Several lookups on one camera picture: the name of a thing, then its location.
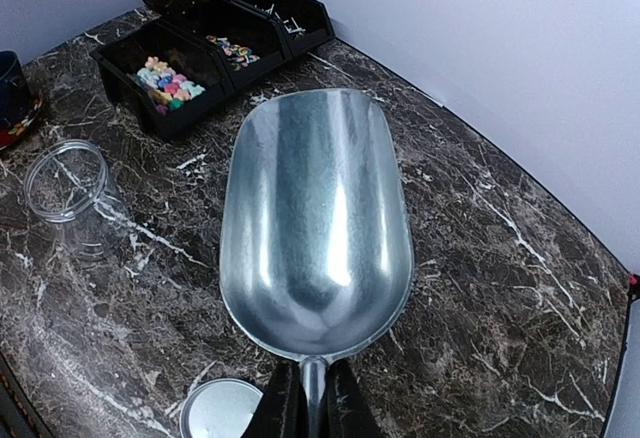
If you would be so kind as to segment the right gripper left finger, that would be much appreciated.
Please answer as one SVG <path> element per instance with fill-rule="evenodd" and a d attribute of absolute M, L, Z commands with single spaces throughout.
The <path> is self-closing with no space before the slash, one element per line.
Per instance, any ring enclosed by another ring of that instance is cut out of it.
<path fill-rule="evenodd" d="M 305 437 L 306 416 L 299 365 L 281 361 L 274 369 L 244 438 Z"/>

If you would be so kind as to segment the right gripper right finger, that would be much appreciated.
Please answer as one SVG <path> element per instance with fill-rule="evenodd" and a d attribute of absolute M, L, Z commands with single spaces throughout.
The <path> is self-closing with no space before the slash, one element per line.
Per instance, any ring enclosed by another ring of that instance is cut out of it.
<path fill-rule="evenodd" d="M 328 437 L 383 436 L 347 360 L 336 361 L 330 366 L 326 398 Z"/>

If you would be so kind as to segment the black bin with flower candies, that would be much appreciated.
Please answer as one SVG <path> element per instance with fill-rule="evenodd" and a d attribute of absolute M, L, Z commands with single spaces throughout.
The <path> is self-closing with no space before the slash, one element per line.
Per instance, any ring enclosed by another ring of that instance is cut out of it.
<path fill-rule="evenodd" d="M 158 20 L 91 52 L 107 98 L 146 134 L 175 140 L 201 123 L 234 89 L 219 56 Z"/>

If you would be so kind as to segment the black bin with small candies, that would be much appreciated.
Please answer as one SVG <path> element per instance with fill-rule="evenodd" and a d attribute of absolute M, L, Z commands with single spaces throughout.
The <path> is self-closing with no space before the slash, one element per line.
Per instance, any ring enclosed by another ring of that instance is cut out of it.
<path fill-rule="evenodd" d="M 275 23 L 231 0 L 205 0 L 165 20 L 212 50 L 237 89 L 248 88 L 289 60 Z"/>

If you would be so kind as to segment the black bin with lollipops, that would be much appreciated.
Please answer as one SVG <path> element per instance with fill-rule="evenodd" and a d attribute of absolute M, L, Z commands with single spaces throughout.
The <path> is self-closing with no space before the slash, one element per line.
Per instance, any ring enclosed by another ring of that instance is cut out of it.
<path fill-rule="evenodd" d="M 300 57 L 335 38 L 326 7 L 317 0 L 234 1 L 280 25 L 293 57 Z"/>

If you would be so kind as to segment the silver metal scoop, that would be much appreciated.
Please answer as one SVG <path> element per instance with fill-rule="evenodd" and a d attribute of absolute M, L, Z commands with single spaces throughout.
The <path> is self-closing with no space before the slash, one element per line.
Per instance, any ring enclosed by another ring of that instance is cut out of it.
<path fill-rule="evenodd" d="M 329 367 L 394 325 L 413 276 L 381 107 L 362 91 L 328 88 L 254 108 L 230 161 L 219 284 L 239 328 L 299 365 L 306 436 L 324 425 Z"/>

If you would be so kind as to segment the clear plastic jar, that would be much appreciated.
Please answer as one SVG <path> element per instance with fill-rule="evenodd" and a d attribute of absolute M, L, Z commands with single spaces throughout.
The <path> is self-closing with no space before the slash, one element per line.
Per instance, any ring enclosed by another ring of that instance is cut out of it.
<path fill-rule="evenodd" d="M 129 212 L 106 158 L 93 143 L 60 141 L 30 165 L 24 197 L 75 259 L 106 258 L 128 235 Z"/>

